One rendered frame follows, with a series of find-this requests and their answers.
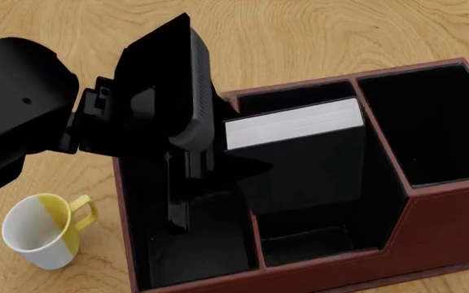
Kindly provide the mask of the white and yellow mug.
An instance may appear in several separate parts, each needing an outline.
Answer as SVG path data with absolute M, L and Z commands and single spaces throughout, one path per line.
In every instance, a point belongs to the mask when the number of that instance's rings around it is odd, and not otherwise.
M 98 209 L 88 195 L 71 203 L 58 195 L 31 195 L 5 216 L 2 239 L 38 268 L 55 270 L 75 258 L 79 233 L 97 219 Z

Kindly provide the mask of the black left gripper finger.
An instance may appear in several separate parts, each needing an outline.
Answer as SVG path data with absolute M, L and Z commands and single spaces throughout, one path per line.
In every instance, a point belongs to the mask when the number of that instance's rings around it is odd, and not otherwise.
M 183 234 L 190 228 L 189 203 L 185 191 L 186 165 L 181 151 L 166 153 L 167 218 L 174 234 Z
M 188 177 L 204 180 L 214 170 L 214 151 L 191 151 L 188 153 Z

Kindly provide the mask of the reddish brown leather caddy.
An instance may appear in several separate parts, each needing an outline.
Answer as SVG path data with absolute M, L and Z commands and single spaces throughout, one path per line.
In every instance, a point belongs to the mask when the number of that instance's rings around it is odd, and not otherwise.
M 360 197 L 253 214 L 225 122 L 347 98 L 366 128 Z M 214 170 L 186 166 L 187 232 L 169 226 L 166 153 L 113 162 L 133 293 L 343 293 L 469 269 L 466 60 L 228 92 L 215 107 Z

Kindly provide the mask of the black book with white pages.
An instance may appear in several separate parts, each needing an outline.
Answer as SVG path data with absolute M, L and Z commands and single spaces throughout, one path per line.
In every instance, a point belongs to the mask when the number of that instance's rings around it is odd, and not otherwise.
M 361 194 L 366 128 L 356 98 L 226 121 L 226 154 L 253 214 L 349 202 Z

